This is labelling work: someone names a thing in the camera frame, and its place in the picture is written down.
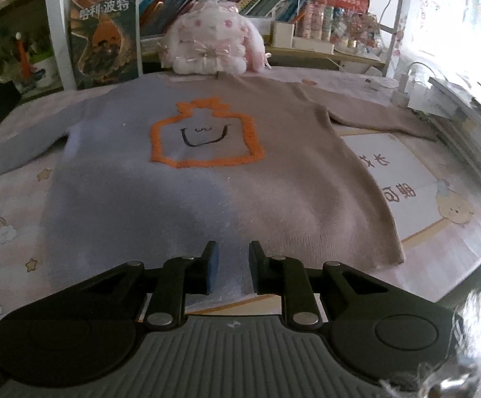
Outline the lavender and beige knit sweater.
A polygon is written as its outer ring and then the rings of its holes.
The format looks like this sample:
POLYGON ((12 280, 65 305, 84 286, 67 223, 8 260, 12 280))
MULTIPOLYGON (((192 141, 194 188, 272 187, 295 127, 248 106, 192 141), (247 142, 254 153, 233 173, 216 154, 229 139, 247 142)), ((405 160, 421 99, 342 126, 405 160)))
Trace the lavender and beige knit sweater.
POLYGON ((143 76, 0 144, 0 175, 64 139, 42 222, 57 288, 125 261, 220 246, 218 286, 248 286, 248 244, 309 267, 404 254, 382 189, 335 125, 431 138, 408 110, 264 77, 143 76))

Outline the pink checked cartoon table mat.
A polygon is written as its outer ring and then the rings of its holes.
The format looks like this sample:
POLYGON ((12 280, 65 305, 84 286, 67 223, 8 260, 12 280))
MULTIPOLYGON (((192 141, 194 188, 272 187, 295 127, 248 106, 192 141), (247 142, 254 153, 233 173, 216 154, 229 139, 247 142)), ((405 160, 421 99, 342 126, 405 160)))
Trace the pink checked cartoon table mat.
MULTIPOLYGON (((175 81, 211 77, 152 76, 175 81)), ((373 92, 359 76, 278 68, 267 76, 245 77, 305 83, 397 109, 390 105, 386 93, 373 92)), ((51 95, 26 104, 14 110, 0 127, 0 144, 61 110, 121 85, 51 95)), ((382 189, 404 254, 401 264, 363 271, 423 298, 440 299, 481 263, 481 187, 433 135, 418 138, 342 124, 335 125, 335 132, 382 189)), ((65 140, 59 139, 26 165, 0 175, 0 320, 23 305, 77 283, 55 287, 43 248, 42 222, 52 173, 64 147, 65 140)), ((242 292, 221 291, 218 280, 219 273, 212 294, 189 298, 189 307, 200 310, 252 295, 250 277, 242 292)))

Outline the white charger plug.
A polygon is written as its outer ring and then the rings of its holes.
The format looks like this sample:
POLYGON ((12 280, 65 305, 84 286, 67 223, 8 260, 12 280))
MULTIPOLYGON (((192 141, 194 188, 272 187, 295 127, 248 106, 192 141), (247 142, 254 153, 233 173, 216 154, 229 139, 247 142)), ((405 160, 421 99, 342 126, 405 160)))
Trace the white charger plug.
POLYGON ((400 108, 407 108, 411 92, 417 82, 417 73, 402 74, 398 86, 391 94, 391 103, 400 108))

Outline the stack of books at right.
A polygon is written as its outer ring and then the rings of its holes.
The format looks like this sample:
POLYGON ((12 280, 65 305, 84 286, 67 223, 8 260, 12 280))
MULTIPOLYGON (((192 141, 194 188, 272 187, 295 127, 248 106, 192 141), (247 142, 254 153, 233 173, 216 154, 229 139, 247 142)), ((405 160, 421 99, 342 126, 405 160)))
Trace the stack of books at right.
POLYGON ((481 184, 481 87, 466 89, 437 77, 410 80, 408 106, 433 128, 438 138, 481 184))

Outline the white pink plush bunny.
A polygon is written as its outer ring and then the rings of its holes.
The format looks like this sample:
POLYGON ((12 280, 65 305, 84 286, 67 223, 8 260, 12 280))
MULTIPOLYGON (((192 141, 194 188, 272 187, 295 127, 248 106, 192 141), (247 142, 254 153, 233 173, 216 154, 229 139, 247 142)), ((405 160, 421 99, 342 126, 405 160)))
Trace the white pink plush bunny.
POLYGON ((269 67, 258 28, 228 2, 197 1, 170 25, 158 54, 161 66, 179 75, 242 75, 269 67))

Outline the white storage box on shelf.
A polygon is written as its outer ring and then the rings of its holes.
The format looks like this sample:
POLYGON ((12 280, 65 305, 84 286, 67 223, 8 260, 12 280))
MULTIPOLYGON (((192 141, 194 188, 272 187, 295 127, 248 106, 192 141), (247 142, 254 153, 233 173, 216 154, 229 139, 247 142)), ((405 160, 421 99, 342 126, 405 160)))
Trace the white storage box on shelf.
POLYGON ((272 24, 272 46, 274 48, 292 48, 295 25, 274 21, 272 24))

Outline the red white bottle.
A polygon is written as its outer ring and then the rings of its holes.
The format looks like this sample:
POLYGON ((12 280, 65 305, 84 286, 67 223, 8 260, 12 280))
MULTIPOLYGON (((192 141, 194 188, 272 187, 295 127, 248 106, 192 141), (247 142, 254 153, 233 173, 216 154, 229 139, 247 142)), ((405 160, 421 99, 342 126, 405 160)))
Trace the red white bottle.
POLYGON ((20 56, 21 74, 23 76, 23 80, 27 81, 31 76, 31 69, 27 58, 27 52, 25 50, 24 42, 22 40, 22 34, 16 33, 15 39, 17 42, 17 49, 20 56))

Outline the Harry Potter book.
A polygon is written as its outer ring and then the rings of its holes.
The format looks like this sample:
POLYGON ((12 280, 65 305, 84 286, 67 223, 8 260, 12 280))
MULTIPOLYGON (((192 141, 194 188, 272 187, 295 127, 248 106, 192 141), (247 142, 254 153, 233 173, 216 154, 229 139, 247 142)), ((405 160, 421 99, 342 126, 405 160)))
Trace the Harry Potter book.
POLYGON ((70 55, 79 90, 141 74, 137 0, 70 0, 70 55))

